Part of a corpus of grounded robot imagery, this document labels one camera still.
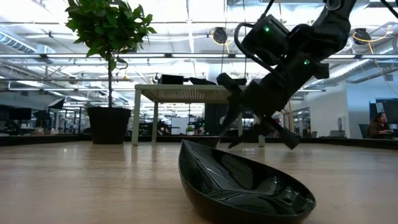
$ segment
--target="table surface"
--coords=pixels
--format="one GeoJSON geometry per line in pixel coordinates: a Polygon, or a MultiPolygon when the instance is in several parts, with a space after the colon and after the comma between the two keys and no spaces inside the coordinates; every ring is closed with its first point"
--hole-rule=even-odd
{"type": "MultiPolygon", "coordinates": [[[[227,144],[220,149],[227,150],[227,144]]],[[[182,189],[180,144],[68,142],[2,147],[1,223],[207,223],[182,189]]],[[[317,207],[304,224],[396,223],[398,151],[300,144],[228,150],[305,184],[317,207]]]]}
{"type": "Polygon", "coordinates": [[[219,85],[135,85],[136,90],[159,103],[228,103],[231,94],[219,85]]]}

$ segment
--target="black bowl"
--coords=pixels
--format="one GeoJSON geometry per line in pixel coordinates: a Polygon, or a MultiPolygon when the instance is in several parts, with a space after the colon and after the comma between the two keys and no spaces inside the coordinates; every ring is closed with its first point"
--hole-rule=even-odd
{"type": "Polygon", "coordinates": [[[214,223],[301,223],[316,205],[282,171],[194,142],[182,141],[178,168],[196,212],[214,223]]]}

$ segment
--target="table leg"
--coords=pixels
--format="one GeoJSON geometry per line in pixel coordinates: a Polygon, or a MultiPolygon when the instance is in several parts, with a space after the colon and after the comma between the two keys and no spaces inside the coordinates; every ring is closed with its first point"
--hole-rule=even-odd
{"type": "Polygon", "coordinates": [[[154,101],[154,120],[152,123],[152,142],[156,142],[158,120],[159,120],[159,102],[154,101]]]}
{"type": "Polygon", "coordinates": [[[242,123],[243,115],[240,113],[237,118],[237,126],[238,126],[238,135],[241,136],[243,134],[243,123],[242,123]]]}
{"type": "MultiPolygon", "coordinates": [[[[254,115],[254,124],[259,124],[260,123],[260,119],[254,115]]],[[[264,147],[266,146],[266,139],[264,138],[263,135],[259,135],[259,147],[264,147]]]]}
{"type": "Polygon", "coordinates": [[[259,147],[264,147],[266,146],[266,139],[264,136],[259,135],[259,147]]]}
{"type": "Polygon", "coordinates": [[[131,144],[138,146],[139,108],[141,107],[141,90],[136,90],[134,97],[134,117],[132,118],[131,144]]]}

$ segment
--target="desk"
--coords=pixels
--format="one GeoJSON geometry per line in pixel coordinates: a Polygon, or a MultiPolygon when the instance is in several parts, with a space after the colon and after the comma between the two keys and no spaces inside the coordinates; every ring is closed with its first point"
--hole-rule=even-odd
{"type": "MultiPolygon", "coordinates": [[[[135,85],[134,117],[131,142],[138,145],[139,113],[141,95],[154,102],[154,118],[158,118],[159,103],[228,103],[230,93],[219,85],[135,85]]],[[[156,142],[157,121],[152,125],[152,142],[156,142]]],[[[238,122],[238,134],[242,135],[243,124],[238,122]]]]}

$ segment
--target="person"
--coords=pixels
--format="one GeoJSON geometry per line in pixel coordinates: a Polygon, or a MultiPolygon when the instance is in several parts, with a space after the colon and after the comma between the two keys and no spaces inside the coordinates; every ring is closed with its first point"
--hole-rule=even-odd
{"type": "Polygon", "coordinates": [[[385,113],[378,113],[371,124],[369,125],[369,137],[373,139],[385,139],[389,138],[392,131],[389,129],[387,124],[387,117],[385,113]]]}

